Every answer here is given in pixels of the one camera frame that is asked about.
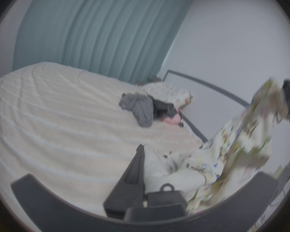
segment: bed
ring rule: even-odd
[[[155,121],[141,128],[118,105],[141,87],[55,63],[31,65],[0,79],[0,194],[16,216],[39,231],[10,184],[30,173],[85,211],[105,216],[103,202],[139,144],[191,151],[202,142],[184,127]]]

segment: pillow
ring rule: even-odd
[[[177,88],[165,82],[148,83],[142,86],[143,90],[155,100],[172,103],[180,108],[192,102],[193,97],[188,90]]]

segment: teal curtain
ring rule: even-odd
[[[56,62],[135,83],[156,75],[192,0],[34,0],[13,70]]]

